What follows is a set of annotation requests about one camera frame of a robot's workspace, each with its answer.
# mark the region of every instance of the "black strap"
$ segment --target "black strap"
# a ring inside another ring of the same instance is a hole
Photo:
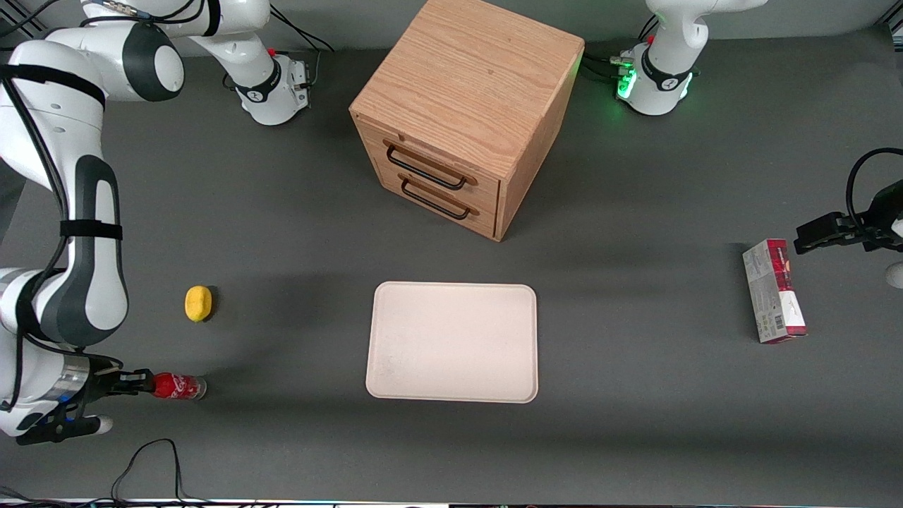
[[[104,90],[94,83],[72,74],[71,72],[53,69],[52,67],[44,67],[42,65],[0,65],[0,76],[17,78],[19,80],[34,81],[36,83],[56,83],[64,87],[76,89],[86,95],[90,95],[103,108],[107,107],[107,98],[104,96]]]
[[[282,66],[279,65],[279,62],[273,59],[273,72],[270,74],[270,77],[266,79],[263,83],[255,87],[243,87],[236,83],[235,89],[241,92],[242,95],[247,97],[248,100],[255,103],[266,102],[266,100],[270,97],[270,92],[276,89],[279,86],[279,81],[282,80]]]
[[[640,63],[643,65],[643,71],[645,71],[646,75],[656,83],[659,91],[671,91],[676,89],[678,85],[686,80],[686,77],[690,75],[690,72],[693,71],[693,68],[681,72],[680,74],[668,74],[667,72],[660,71],[659,69],[656,69],[655,65],[652,65],[652,61],[649,59],[649,49],[646,49],[643,52]]]
[[[207,32],[204,32],[204,37],[215,35],[217,30],[219,30],[219,0],[207,0],[207,5],[210,6],[210,23],[207,25]]]
[[[91,219],[60,221],[60,236],[122,239],[122,226]]]

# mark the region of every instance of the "red label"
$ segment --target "red label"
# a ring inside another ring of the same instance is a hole
[[[778,291],[793,291],[790,281],[790,258],[787,257],[787,240],[769,240],[768,255],[775,270]]]

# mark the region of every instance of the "yellow sponge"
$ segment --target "yellow sponge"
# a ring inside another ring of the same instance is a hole
[[[213,310],[213,294],[208,287],[195,286],[185,295],[185,315],[195,322],[200,323],[207,319]]]

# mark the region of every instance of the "green light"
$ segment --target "green light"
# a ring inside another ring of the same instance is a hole
[[[686,78],[686,84],[684,85],[684,91],[680,92],[680,98],[683,99],[686,97],[686,91],[690,89],[690,81],[693,80],[693,73],[690,72],[690,75]]]
[[[618,95],[622,99],[630,97],[630,92],[633,91],[633,84],[635,82],[637,82],[637,72],[631,69],[628,74],[621,78],[620,83],[618,83]]]

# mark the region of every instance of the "white tray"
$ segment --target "white tray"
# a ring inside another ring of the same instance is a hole
[[[536,294],[520,285],[383,283],[373,301],[367,390],[381,399],[533,400]]]

